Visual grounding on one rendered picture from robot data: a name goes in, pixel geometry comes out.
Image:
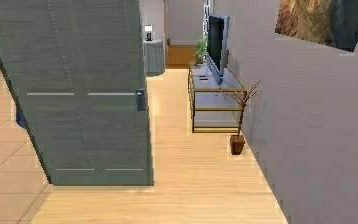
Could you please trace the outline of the gold frame glass television stand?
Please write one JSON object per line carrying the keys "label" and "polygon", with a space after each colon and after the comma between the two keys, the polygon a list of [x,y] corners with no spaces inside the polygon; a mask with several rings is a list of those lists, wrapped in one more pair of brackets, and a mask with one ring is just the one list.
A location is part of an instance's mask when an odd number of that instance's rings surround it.
{"label": "gold frame glass television stand", "polygon": [[187,85],[193,133],[237,133],[239,106],[230,96],[230,83],[242,85],[228,68],[218,85],[206,64],[189,64]]}

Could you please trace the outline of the grey-green room door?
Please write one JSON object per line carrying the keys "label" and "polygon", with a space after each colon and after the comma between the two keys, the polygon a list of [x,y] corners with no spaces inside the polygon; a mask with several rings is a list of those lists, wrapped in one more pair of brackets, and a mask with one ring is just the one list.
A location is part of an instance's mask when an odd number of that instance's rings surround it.
{"label": "grey-green room door", "polygon": [[0,0],[0,69],[49,183],[153,184],[139,0]]}

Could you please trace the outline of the red twig plant brown pot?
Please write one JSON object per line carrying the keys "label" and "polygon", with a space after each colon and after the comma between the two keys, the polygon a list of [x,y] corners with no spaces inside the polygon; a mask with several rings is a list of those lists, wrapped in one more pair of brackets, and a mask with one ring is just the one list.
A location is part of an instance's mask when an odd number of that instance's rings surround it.
{"label": "red twig plant brown pot", "polygon": [[242,85],[230,83],[230,96],[239,106],[237,133],[230,136],[230,149],[231,154],[234,156],[240,155],[244,149],[246,143],[246,139],[242,133],[244,112],[247,107],[257,108],[256,104],[253,103],[252,100],[261,94],[258,90],[259,84],[260,81],[257,81],[251,85],[249,90],[247,90]]}

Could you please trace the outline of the green leafy house plant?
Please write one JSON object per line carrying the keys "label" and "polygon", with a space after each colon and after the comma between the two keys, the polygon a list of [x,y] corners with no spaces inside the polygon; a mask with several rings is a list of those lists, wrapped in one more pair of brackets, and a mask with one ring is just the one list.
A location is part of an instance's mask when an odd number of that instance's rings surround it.
{"label": "green leafy house plant", "polygon": [[195,64],[200,65],[204,62],[204,57],[207,52],[207,38],[204,37],[199,39],[194,47],[194,50]]}

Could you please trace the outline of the black flat television set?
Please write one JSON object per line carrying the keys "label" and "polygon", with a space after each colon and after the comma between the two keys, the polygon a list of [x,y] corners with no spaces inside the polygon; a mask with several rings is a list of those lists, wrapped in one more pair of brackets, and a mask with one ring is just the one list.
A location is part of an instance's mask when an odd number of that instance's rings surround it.
{"label": "black flat television set", "polygon": [[221,85],[226,67],[229,17],[217,14],[208,16],[206,64],[215,82]]}

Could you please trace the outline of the brown framed wall picture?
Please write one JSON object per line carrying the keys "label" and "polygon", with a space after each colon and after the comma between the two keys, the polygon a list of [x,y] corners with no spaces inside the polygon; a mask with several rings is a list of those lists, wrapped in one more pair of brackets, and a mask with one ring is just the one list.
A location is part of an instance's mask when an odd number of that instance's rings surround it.
{"label": "brown framed wall picture", "polygon": [[358,0],[280,0],[275,32],[354,52]]}

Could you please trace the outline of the round grey side table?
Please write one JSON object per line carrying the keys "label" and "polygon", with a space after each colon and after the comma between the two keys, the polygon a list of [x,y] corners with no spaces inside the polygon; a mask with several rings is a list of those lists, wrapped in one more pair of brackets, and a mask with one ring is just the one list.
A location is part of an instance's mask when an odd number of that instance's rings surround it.
{"label": "round grey side table", "polygon": [[148,77],[165,71],[164,46],[161,39],[143,42],[145,72]]}

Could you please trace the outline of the blue object behind door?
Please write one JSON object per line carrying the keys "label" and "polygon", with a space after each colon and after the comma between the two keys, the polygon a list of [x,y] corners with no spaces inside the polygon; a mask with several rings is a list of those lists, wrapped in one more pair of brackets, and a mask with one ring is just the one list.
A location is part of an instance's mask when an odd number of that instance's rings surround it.
{"label": "blue object behind door", "polygon": [[19,127],[26,129],[26,125],[22,118],[22,113],[21,113],[20,107],[16,108],[16,123],[18,124]]}

